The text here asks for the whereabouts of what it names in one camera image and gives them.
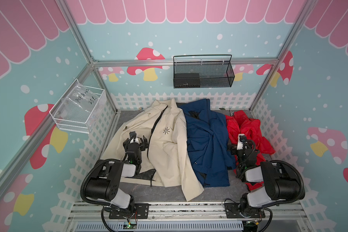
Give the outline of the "cream beige jacket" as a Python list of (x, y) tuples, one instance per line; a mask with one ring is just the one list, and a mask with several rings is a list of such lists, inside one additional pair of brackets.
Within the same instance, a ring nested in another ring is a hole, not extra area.
[(123, 123), (108, 144), (101, 159), (122, 160), (123, 142), (130, 132), (146, 137), (148, 149), (142, 152), (141, 172), (154, 169), (153, 181), (164, 187), (180, 186), (186, 201), (204, 191), (192, 169), (187, 152), (187, 124), (175, 99), (155, 100), (151, 107)]

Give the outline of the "red jacket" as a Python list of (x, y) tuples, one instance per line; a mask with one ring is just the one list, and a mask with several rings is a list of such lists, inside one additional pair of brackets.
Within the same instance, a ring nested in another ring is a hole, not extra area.
[(244, 111), (237, 111), (233, 116), (226, 116), (226, 125), (232, 144), (237, 145), (239, 134), (244, 134), (247, 139), (255, 142), (256, 148), (261, 152), (256, 157), (256, 165), (266, 161), (262, 154), (273, 155), (276, 152), (270, 142), (262, 136), (259, 119), (249, 118)]

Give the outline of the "navy blue jacket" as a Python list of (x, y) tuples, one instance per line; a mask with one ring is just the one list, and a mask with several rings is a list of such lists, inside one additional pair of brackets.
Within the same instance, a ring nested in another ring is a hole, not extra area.
[(187, 123), (187, 151), (192, 169), (204, 188), (227, 187), (236, 167), (228, 150), (226, 116), (211, 110), (210, 100), (181, 105)]

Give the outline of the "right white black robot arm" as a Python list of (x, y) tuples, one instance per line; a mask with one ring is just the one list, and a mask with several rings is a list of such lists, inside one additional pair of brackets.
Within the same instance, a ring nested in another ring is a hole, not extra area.
[(257, 163), (260, 151), (254, 141), (244, 134), (238, 142), (228, 142), (228, 150), (236, 156), (236, 177), (246, 184), (262, 184), (245, 193), (239, 200), (225, 200), (228, 218), (264, 217), (264, 210), (271, 206), (294, 203), (305, 197), (305, 186), (300, 172), (282, 160)]

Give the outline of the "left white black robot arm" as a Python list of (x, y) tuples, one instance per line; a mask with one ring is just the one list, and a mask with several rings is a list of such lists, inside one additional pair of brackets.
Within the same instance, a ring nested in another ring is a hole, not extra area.
[(128, 216), (137, 209), (133, 196), (119, 188), (123, 177), (134, 177), (140, 173), (142, 152), (148, 149), (145, 136), (138, 137), (135, 131), (129, 133), (123, 142), (123, 160), (101, 159), (96, 162), (81, 184), (80, 196), (84, 202), (103, 205)]

